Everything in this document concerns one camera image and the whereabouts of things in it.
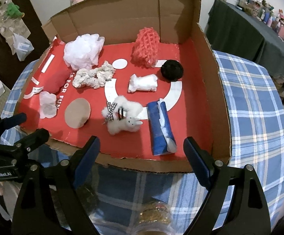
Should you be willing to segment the blue plaid blanket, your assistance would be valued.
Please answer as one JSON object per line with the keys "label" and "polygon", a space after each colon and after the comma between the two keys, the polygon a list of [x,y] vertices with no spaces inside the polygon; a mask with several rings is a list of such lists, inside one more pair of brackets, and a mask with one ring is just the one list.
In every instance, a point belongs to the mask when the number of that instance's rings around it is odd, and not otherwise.
{"label": "blue plaid blanket", "polygon": [[[232,167],[252,165],[266,197],[270,222],[284,205],[284,108],[267,70],[216,51],[231,125]],[[206,196],[194,174],[151,174],[95,165],[90,175],[99,202],[90,219],[101,234],[131,234],[139,209],[157,199],[171,208],[183,234]]]}

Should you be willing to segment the dark cloth covered table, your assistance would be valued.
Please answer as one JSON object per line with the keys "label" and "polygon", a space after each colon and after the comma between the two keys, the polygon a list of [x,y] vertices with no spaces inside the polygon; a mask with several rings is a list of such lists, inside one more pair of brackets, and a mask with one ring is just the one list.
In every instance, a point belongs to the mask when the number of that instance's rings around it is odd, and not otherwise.
{"label": "dark cloth covered table", "polygon": [[222,0],[209,11],[206,36],[212,49],[253,61],[284,78],[284,42],[263,22]]}

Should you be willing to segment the red foam net sleeve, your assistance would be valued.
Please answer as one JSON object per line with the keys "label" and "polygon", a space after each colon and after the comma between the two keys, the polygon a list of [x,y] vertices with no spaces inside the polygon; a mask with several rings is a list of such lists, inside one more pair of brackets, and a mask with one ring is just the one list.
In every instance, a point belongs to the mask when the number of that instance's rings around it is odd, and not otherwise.
{"label": "red foam net sleeve", "polygon": [[159,43],[160,36],[154,28],[140,29],[132,50],[132,61],[141,66],[155,66]]}

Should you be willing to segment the green plush toy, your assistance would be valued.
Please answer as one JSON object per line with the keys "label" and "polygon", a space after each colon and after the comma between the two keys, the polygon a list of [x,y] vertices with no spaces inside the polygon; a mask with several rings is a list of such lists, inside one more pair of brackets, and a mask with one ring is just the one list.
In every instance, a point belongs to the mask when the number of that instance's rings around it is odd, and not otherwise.
{"label": "green plush toy", "polygon": [[6,14],[11,18],[23,18],[25,13],[20,11],[20,7],[13,2],[7,4]]}

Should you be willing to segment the cream scrunchie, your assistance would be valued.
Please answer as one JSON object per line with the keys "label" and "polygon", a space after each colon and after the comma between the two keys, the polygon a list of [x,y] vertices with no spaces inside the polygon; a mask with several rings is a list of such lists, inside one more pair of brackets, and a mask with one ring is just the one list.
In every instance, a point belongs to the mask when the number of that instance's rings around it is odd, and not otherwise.
{"label": "cream scrunchie", "polygon": [[73,87],[102,88],[107,81],[111,81],[115,72],[116,69],[108,61],[105,61],[101,67],[95,69],[80,69],[73,79]]}

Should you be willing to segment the white mesh bath pouf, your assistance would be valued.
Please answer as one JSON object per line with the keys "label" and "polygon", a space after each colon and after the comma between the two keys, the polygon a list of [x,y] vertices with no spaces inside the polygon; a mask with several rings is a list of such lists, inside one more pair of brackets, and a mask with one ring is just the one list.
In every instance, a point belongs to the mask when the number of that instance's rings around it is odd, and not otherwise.
{"label": "white mesh bath pouf", "polygon": [[83,34],[64,47],[63,60],[74,71],[91,70],[99,63],[99,55],[105,38],[99,34]]}

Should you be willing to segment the clear plastic bag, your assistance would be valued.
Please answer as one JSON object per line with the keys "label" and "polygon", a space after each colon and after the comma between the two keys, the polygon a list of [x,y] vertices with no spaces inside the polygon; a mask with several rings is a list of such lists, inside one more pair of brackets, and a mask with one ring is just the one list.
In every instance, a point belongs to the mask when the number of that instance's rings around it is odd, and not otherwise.
{"label": "clear plastic bag", "polygon": [[16,33],[13,34],[13,47],[19,61],[24,61],[25,58],[34,50],[31,41]]}

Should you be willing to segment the jar of gold capsules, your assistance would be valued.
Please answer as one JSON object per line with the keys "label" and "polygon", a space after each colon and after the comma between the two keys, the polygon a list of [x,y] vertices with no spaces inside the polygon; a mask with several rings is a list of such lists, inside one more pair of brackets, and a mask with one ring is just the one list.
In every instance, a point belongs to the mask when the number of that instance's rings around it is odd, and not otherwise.
{"label": "jar of gold capsules", "polygon": [[131,234],[176,234],[170,206],[163,201],[142,205]]}

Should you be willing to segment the white fluffy bunny plush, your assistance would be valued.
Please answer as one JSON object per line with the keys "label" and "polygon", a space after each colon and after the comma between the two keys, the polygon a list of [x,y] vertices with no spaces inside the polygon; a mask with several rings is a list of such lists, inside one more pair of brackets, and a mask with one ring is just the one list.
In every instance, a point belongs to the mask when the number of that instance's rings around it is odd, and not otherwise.
{"label": "white fluffy bunny plush", "polygon": [[142,110],[140,103],[118,96],[112,102],[106,102],[101,114],[109,134],[115,135],[122,131],[137,132],[143,124],[138,118]]}

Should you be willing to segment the translucent pink pad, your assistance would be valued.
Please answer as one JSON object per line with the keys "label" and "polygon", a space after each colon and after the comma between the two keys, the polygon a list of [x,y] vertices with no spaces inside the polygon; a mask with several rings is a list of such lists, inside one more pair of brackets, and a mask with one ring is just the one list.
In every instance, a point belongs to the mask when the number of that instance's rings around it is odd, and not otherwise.
{"label": "translucent pink pad", "polygon": [[49,93],[47,91],[42,91],[39,94],[40,98],[40,118],[53,118],[57,114],[55,94]]}

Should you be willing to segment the blue tissue pack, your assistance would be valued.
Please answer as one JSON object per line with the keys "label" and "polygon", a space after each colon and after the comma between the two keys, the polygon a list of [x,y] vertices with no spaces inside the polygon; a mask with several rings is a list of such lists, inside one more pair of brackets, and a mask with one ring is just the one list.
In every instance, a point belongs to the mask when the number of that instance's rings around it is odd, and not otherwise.
{"label": "blue tissue pack", "polygon": [[177,145],[172,133],[166,103],[163,99],[147,104],[152,153],[154,156],[174,154]]}

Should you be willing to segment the black pompom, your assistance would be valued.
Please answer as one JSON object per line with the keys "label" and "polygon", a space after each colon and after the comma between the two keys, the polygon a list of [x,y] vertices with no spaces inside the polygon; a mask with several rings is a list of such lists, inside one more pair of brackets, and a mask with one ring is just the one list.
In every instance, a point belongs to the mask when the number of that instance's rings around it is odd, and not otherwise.
{"label": "black pompom", "polygon": [[183,66],[176,60],[166,60],[161,66],[161,74],[168,81],[175,82],[183,77]]}

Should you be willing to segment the brown round powder puff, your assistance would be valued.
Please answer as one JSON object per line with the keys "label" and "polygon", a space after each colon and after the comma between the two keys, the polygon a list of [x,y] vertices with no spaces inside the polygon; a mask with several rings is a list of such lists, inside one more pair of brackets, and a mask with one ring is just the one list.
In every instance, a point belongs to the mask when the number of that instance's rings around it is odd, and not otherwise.
{"label": "brown round powder puff", "polygon": [[65,122],[70,128],[78,129],[84,126],[90,114],[90,103],[84,98],[77,98],[65,109]]}

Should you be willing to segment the brown cardboard box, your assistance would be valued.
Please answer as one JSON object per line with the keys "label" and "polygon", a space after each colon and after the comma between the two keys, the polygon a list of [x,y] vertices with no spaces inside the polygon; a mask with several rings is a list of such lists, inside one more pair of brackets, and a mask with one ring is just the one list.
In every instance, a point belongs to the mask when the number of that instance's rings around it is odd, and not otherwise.
{"label": "brown cardboard box", "polygon": [[[228,163],[231,157],[231,133],[227,104],[220,80],[219,65],[209,42],[199,25],[201,0],[86,0],[54,15],[45,27],[48,36],[57,36],[57,44],[66,44],[78,36],[97,33],[105,38],[104,46],[132,43],[140,29],[154,28],[160,35],[160,43],[182,44],[191,39],[196,47],[210,112],[213,145],[207,151],[214,159]],[[38,81],[34,72],[42,63],[50,63],[47,49],[34,65],[28,83]],[[49,145],[60,151],[60,144],[52,138]],[[67,155],[80,148],[71,147]],[[181,161],[116,159],[99,153],[97,163],[123,169],[149,172],[189,172],[187,158]]]}

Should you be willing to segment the red cloth pad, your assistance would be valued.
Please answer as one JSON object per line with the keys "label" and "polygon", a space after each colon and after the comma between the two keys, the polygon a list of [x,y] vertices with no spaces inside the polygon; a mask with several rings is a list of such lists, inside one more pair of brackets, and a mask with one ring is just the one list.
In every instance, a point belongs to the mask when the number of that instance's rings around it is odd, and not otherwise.
{"label": "red cloth pad", "polygon": [[70,70],[59,70],[49,77],[44,86],[43,91],[51,94],[58,94],[60,89],[65,85],[66,80],[69,78]]}

